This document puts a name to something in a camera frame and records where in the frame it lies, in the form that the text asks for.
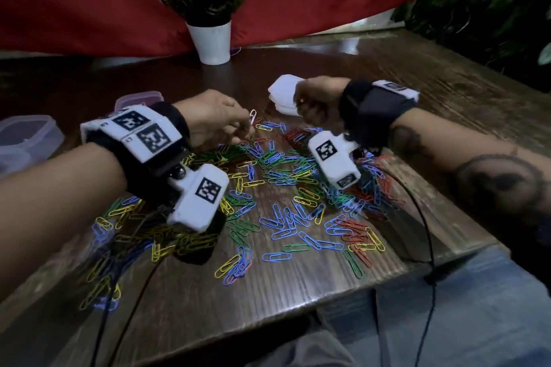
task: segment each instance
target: person's right hand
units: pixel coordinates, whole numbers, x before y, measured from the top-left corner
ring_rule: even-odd
[[[340,120],[338,106],[349,78],[319,76],[296,84],[293,100],[308,124],[320,126]]]

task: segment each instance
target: person's right arm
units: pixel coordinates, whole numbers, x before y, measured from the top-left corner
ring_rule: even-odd
[[[313,125],[338,116],[335,109],[348,82],[329,77],[300,82],[299,113]],[[534,272],[526,265],[541,265],[541,243],[551,247],[551,159],[418,108],[391,125],[388,145],[513,252],[523,243],[525,268]],[[547,249],[543,253],[551,258]]]

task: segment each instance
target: wooden table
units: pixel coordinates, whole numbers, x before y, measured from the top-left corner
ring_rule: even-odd
[[[0,64],[0,117],[50,114],[67,137],[65,148],[71,148],[78,144],[78,123],[109,112],[124,94],[159,90],[166,100],[176,101],[215,88],[235,97],[243,107],[262,111],[263,117],[286,122],[291,128],[301,124],[300,119],[266,108],[266,89],[286,73],[390,79],[420,90],[420,105],[445,118],[536,152],[547,153],[551,143],[546,136],[551,127],[548,96],[404,30],[345,40],[321,36],[285,48],[245,49],[217,67],[201,65],[194,55],[107,70],[94,70],[88,60],[80,58],[7,62]],[[388,166],[420,201],[439,263],[495,243],[409,166],[394,157]],[[273,185],[253,188],[258,206],[246,219],[269,216],[274,202],[290,206],[293,191]],[[418,215],[401,195],[407,201],[407,212],[376,225],[387,252],[373,255],[374,268],[364,269],[366,276],[361,280],[336,251],[308,251],[286,262],[262,262],[263,253],[295,242],[272,241],[268,228],[249,236],[255,260],[245,277],[229,287],[213,277],[235,254],[227,229],[204,266],[165,259],[130,323],[115,365],[145,365],[411,272],[416,266],[408,261],[426,261],[428,247]],[[314,238],[326,237],[322,229],[322,225],[307,228]],[[89,363],[100,312],[77,310],[88,291],[82,284],[86,270],[80,264],[89,240],[86,232],[66,244],[0,305],[3,365]],[[99,365],[111,355],[152,268],[145,254],[123,276],[121,304],[110,315]]]

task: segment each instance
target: black wristband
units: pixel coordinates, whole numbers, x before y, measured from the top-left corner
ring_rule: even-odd
[[[108,149],[117,158],[127,181],[127,191],[147,202],[167,204],[175,190],[166,182],[170,172],[191,153],[189,129],[182,114],[172,104],[165,101],[150,106],[157,113],[166,116],[182,135],[182,139],[165,148],[145,163],[140,163],[121,142],[102,131],[92,131],[87,142]]]
[[[339,113],[352,140],[362,147],[386,147],[390,126],[417,102],[368,81],[350,81],[343,91]]]

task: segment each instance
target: gray floor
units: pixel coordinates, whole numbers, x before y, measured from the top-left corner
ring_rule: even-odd
[[[413,366],[431,302],[422,281],[378,288],[392,367]],[[370,294],[320,312],[361,366],[379,366]],[[551,366],[551,299],[499,248],[481,252],[439,283],[420,366]]]

